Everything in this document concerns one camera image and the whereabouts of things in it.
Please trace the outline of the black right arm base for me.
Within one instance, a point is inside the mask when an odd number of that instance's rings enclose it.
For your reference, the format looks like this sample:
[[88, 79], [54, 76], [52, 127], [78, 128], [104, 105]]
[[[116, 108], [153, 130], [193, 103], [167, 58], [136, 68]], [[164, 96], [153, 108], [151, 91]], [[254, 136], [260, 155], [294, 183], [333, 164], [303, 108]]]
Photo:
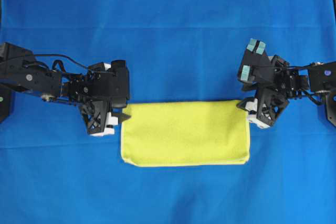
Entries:
[[333, 126], [336, 126], [335, 122], [335, 94], [325, 93], [322, 95], [324, 101], [324, 108], [326, 112], [326, 118]]

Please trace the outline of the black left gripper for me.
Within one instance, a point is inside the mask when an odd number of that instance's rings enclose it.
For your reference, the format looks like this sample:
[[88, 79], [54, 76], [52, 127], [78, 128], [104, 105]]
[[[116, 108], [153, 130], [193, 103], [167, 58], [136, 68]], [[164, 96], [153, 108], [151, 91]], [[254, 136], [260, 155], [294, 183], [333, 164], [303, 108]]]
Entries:
[[126, 98], [112, 98], [110, 103], [106, 100], [90, 98], [89, 86], [80, 84], [86, 80], [93, 81], [101, 75], [93, 71], [106, 72], [111, 68], [108, 63], [100, 62], [89, 66], [90, 71], [86, 76], [82, 74], [63, 73], [67, 79], [61, 86], [60, 102], [77, 106], [85, 123], [87, 133], [94, 137], [113, 135], [114, 127], [131, 118], [123, 112], [111, 112], [111, 109], [126, 107]]

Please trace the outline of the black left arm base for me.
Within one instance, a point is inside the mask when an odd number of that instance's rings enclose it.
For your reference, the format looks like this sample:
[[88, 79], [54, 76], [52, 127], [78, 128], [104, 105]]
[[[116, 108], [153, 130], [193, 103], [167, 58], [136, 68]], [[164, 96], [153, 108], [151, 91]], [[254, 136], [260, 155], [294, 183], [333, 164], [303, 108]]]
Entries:
[[15, 92], [1, 87], [1, 123], [3, 123], [14, 111]]

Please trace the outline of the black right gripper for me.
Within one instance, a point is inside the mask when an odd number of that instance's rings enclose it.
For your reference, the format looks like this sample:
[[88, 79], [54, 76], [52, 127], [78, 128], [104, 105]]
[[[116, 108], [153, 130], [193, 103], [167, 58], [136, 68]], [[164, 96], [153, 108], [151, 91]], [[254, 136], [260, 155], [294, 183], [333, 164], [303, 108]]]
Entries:
[[248, 112], [247, 120], [261, 129], [275, 124], [290, 99], [301, 99], [309, 90], [306, 75], [297, 69], [288, 69], [289, 63], [279, 56], [275, 64], [273, 83], [243, 83], [242, 91], [255, 90], [254, 97], [245, 98], [237, 103], [237, 108]]

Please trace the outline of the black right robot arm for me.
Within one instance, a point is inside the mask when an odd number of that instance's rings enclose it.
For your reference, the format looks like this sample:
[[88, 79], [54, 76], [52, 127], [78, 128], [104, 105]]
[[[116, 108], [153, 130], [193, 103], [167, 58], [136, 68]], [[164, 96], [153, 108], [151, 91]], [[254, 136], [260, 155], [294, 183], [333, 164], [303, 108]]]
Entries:
[[324, 106], [327, 120], [335, 125], [335, 62], [297, 67], [277, 55], [260, 64], [243, 60], [238, 79], [244, 84], [243, 91], [254, 90], [255, 95], [237, 107], [248, 113], [248, 122], [261, 129], [273, 126], [291, 99], [303, 97]]

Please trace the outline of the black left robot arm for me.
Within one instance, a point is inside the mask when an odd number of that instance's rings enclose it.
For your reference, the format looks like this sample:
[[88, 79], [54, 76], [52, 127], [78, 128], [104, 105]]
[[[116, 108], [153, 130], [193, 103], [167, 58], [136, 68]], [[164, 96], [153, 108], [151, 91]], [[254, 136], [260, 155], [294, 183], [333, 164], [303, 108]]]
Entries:
[[51, 67], [38, 56], [8, 42], [1, 44], [1, 121], [12, 112], [15, 92], [78, 107], [91, 136], [113, 135], [115, 126], [130, 119], [122, 112], [130, 100], [125, 60], [84, 66], [87, 73], [82, 74], [65, 70], [64, 55], [55, 54]]

